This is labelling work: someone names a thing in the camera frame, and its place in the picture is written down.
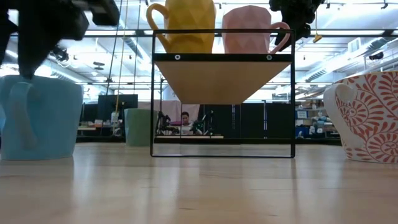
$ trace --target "wooden shelf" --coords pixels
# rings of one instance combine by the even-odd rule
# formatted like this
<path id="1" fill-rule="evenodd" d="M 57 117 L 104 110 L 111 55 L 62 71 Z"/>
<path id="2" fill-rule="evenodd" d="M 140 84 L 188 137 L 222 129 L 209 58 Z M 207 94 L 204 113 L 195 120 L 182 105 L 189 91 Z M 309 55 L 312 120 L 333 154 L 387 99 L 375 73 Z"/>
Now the wooden shelf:
<path id="1" fill-rule="evenodd" d="M 155 54 L 183 104 L 238 105 L 291 64 L 291 54 Z"/>

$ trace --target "pink mug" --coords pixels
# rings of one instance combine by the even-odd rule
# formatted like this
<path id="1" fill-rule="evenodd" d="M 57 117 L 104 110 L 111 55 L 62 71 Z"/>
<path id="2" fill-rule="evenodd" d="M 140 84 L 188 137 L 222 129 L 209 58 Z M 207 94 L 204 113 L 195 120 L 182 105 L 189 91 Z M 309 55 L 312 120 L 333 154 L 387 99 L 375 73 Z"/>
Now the pink mug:
<path id="1" fill-rule="evenodd" d="M 284 22 L 271 24 L 271 14 L 266 8 L 244 6 L 232 9 L 223 17 L 223 29 L 290 29 Z M 288 41 L 282 41 L 269 52 L 270 33 L 223 33 L 226 54 L 274 54 Z"/>
<path id="2" fill-rule="evenodd" d="M 346 77 L 323 101 L 348 159 L 398 164 L 398 71 Z"/>

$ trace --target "ceiling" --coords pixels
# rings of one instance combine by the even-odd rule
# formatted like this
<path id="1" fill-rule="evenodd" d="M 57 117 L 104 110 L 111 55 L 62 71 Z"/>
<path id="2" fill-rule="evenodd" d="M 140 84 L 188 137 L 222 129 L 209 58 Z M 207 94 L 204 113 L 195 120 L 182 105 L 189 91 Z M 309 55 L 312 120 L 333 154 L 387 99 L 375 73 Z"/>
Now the ceiling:
<path id="1" fill-rule="evenodd" d="M 115 0 L 116 4 L 121 10 L 122 27 L 128 29 L 126 34 L 133 34 L 133 30 L 149 30 L 150 27 L 145 17 L 147 6 L 145 1 L 138 0 L 123 0 L 120 7 L 120 1 Z M 164 1 L 151 0 L 150 3 L 161 3 Z M 230 10 L 244 5 L 252 4 L 265 7 L 269 10 L 269 5 L 266 4 L 268 0 L 225 0 L 216 1 L 221 4 L 221 9 L 217 8 L 216 14 L 216 28 L 221 28 L 221 21 L 223 16 Z M 381 34 L 384 29 L 395 29 L 398 27 L 398 0 L 387 1 L 389 6 L 381 9 L 384 5 L 382 1 L 330 1 L 330 7 L 326 8 L 326 4 L 318 8 L 317 22 L 311 24 L 312 29 L 321 29 L 320 34 L 365 34 L 366 32 L 373 32 Z M 281 21 L 280 12 L 272 12 L 272 22 Z M 86 13 L 91 22 L 91 13 Z M 154 12 L 153 17 L 159 28 L 164 27 L 163 17 L 161 14 Z M 17 12 L 10 11 L 10 18 L 15 23 L 17 22 Z M 92 22 L 86 34 L 91 37 L 85 37 L 82 41 L 62 40 L 60 46 L 67 49 L 70 59 L 65 63 L 56 62 L 52 57 L 46 61 L 45 65 L 52 70 L 58 71 L 59 77 L 73 80 L 74 82 L 104 82 L 111 74 L 113 81 L 119 81 L 119 74 L 121 74 L 121 86 L 117 83 L 110 86 L 111 90 L 121 89 L 120 93 L 130 93 L 133 90 L 150 90 L 150 59 L 152 52 L 152 38 L 151 37 L 128 37 L 114 38 L 111 35 L 115 34 L 116 27 L 100 27 L 94 25 Z M 346 31 L 328 30 L 328 29 L 345 29 Z M 355 29 L 377 29 L 379 31 L 347 31 Z M 305 82 L 305 79 L 311 77 L 316 70 L 327 66 L 331 60 L 335 60 L 332 70 L 320 78 L 314 79 L 311 82 L 334 82 L 337 79 L 343 78 L 347 75 L 361 72 L 369 67 L 377 67 L 378 65 L 387 65 L 388 61 L 393 62 L 396 58 L 395 54 L 398 52 L 397 42 L 389 42 L 384 45 L 384 58 L 382 60 L 370 61 L 366 63 L 364 57 L 344 58 L 348 51 L 348 43 L 354 40 L 355 37 L 324 37 L 322 40 L 313 43 L 312 38 L 301 39 L 296 44 L 296 80 L 298 82 Z M 373 41 L 374 38 L 361 39 L 362 44 Z M 9 44 L 10 52 L 17 52 L 16 49 L 17 37 L 11 39 Z M 138 54 L 134 53 L 131 46 L 137 45 Z M 165 52 L 161 43 L 157 41 L 157 53 Z M 223 53 L 222 39 L 217 37 L 213 46 L 213 53 Z M 290 53 L 290 48 L 284 50 L 283 53 Z M 104 63 L 103 70 L 96 70 L 94 62 Z M 276 76 L 272 82 L 289 82 L 290 81 L 290 67 L 286 68 L 282 73 Z M 157 71 L 155 76 L 157 82 L 160 81 L 160 72 Z M 124 82 L 140 83 L 136 86 L 123 85 Z M 106 91 L 106 85 L 96 86 L 90 88 L 90 97 L 96 98 L 96 94 L 101 91 Z M 268 85 L 264 87 L 264 91 L 280 91 L 283 85 Z"/>

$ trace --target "mug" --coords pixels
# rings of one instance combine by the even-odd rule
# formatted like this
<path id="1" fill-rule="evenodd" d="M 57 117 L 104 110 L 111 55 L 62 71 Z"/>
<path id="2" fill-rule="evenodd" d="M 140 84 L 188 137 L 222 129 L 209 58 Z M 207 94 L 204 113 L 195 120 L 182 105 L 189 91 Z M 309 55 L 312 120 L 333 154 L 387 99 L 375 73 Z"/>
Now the mug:
<path id="1" fill-rule="evenodd" d="M 223 29 L 290 29 L 284 22 L 271 24 L 271 14 L 266 8 L 244 6 L 232 9 L 223 17 Z M 288 41 L 282 41 L 269 52 L 270 33 L 223 33 L 226 54 L 274 54 Z"/>
<path id="2" fill-rule="evenodd" d="M 166 0 L 165 6 L 151 4 L 147 20 L 154 30 L 159 29 L 152 18 L 152 11 L 164 16 L 165 29 L 214 29 L 216 8 L 212 0 Z M 214 34 L 159 34 L 167 53 L 211 53 Z"/>
<path id="3" fill-rule="evenodd" d="M 80 85 L 20 75 L 0 78 L 1 159 L 60 159 L 73 154 L 83 103 Z"/>
<path id="4" fill-rule="evenodd" d="M 346 77 L 323 94 L 348 159 L 398 163 L 398 71 Z"/>

